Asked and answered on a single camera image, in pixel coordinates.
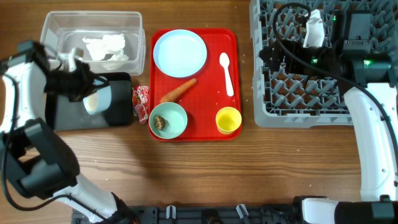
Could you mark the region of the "white rice pile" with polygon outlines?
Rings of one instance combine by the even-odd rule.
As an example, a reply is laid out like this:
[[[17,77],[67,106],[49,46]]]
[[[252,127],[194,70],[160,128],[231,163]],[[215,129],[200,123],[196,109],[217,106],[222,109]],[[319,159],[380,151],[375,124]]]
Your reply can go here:
[[[89,114],[95,114],[98,108],[98,94],[93,93],[83,99],[83,104]]]

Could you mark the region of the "light blue bowl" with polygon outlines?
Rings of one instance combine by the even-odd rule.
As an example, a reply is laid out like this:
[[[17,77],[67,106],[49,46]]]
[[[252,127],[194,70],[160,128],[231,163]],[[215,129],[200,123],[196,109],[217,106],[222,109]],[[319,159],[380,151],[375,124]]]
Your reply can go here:
[[[111,100],[111,86],[107,84],[105,87],[101,87],[96,92],[85,97],[83,105],[88,114],[94,115],[106,111],[111,105]]]

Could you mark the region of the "white napkin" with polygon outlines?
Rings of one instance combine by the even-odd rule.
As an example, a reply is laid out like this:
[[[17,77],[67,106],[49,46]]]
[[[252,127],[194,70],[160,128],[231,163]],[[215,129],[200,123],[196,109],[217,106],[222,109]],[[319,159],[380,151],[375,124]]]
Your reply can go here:
[[[92,61],[106,61],[102,66],[116,70],[129,60],[124,53],[126,41],[124,34],[104,35],[101,39],[82,38]]]

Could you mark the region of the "red snack wrapper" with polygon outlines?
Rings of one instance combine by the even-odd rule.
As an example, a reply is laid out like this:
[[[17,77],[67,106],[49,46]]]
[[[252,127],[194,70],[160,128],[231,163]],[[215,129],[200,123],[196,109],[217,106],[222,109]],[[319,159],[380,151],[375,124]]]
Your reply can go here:
[[[132,104],[134,115],[140,124],[145,124],[149,119],[149,87],[137,86],[132,89]]]

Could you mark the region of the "yellow plastic cup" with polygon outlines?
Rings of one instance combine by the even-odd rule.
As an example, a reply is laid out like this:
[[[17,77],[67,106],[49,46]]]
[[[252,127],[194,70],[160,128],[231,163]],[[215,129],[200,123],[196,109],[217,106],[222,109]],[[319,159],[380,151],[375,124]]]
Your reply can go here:
[[[232,134],[242,123],[242,116],[239,110],[233,107],[224,107],[216,114],[216,126],[221,134]]]

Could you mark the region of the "brown food scrap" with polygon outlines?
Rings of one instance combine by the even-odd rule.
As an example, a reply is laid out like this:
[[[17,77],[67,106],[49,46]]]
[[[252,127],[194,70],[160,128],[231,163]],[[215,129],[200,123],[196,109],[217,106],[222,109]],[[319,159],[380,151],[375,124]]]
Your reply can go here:
[[[155,115],[154,119],[155,119],[155,126],[157,129],[162,130],[165,128],[166,121],[163,117],[161,117],[159,115]]]

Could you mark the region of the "green bowl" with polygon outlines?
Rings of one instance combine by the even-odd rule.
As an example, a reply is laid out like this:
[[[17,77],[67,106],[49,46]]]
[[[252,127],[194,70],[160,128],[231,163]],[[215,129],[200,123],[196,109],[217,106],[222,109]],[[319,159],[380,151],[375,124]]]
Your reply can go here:
[[[165,127],[158,129],[155,117],[160,116],[165,120]],[[186,129],[188,117],[186,111],[176,103],[166,102],[157,105],[149,116],[149,129],[152,134],[161,139],[174,139],[180,136]]]

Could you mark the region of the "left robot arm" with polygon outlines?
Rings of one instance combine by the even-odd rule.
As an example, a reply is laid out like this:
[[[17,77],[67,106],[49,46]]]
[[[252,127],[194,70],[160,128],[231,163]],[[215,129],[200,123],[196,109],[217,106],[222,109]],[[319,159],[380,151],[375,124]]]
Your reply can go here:
[[[102,190],[81,172],[71,148],[45,119],[52,93],[71,102],[109,86],[102,75],[81,61],[81,50],[59,55],[50,68],[45,47],[22,42],[17,54],[1,62],[6,86],[6,111],[1,125],[1,182],[5,198],[13,186],[25,198],[38,197],[47,206],[59,201],[84,214],[92,223],[138,223],[139,217],[115,194]]]

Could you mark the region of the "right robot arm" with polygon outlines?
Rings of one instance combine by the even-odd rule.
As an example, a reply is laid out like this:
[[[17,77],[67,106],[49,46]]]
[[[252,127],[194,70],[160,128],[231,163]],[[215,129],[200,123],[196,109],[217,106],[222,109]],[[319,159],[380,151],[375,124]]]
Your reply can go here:
[[[361,163],[361,200],[297,196],[269,211],[287,223],[397,222],[397,72],[387,53],[371,52],[371,13],[336,11],[331,47],[276,39],[260,58],[271,69],[334,78],[353,121]]]

